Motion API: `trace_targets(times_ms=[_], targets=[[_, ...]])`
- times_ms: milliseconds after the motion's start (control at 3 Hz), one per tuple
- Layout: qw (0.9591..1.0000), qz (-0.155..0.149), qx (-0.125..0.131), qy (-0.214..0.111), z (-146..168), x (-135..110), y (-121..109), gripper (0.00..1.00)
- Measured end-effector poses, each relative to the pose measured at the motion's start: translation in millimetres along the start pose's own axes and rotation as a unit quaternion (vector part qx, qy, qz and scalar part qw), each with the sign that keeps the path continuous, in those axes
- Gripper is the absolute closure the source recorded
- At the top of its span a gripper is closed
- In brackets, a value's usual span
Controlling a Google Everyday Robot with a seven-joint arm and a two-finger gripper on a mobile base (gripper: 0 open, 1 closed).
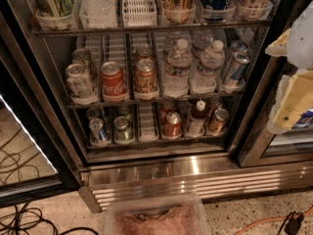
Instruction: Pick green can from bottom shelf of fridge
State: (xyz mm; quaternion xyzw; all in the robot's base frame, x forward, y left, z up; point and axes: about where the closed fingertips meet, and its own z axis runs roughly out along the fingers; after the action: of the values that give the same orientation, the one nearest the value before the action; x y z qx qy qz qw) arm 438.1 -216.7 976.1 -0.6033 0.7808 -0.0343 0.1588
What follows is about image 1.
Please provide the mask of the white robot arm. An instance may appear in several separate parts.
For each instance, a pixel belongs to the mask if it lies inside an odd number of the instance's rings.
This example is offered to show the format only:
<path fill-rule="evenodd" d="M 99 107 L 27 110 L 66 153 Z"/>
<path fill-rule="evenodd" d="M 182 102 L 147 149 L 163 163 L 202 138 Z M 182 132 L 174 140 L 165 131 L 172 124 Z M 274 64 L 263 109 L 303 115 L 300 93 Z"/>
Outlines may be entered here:
<path fill-rule="evenodd" d="M 267 122 L 269 132 L 282 134 L 313 106 L 313 2 L 265 53 L 286 57 L 297 68 L 295 74 L 282 76 Z"/>

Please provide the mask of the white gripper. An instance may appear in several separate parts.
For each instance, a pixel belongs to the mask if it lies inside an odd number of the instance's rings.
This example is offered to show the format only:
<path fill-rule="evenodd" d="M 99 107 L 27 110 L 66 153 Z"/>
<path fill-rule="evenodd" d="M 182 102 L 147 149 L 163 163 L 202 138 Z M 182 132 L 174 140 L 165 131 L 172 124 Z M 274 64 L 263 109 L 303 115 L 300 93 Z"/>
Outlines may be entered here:
<path fill-rule="evenodd" d="M 288 28 L 266 49 L 272 57 L 285 57 L 291 30 Z M 273 134 L 285 133 L 313 106 L 313 70 L 300 70 L 283 75 L 279 82 L 275 104 L 267 121 L 267 130 Z"/>

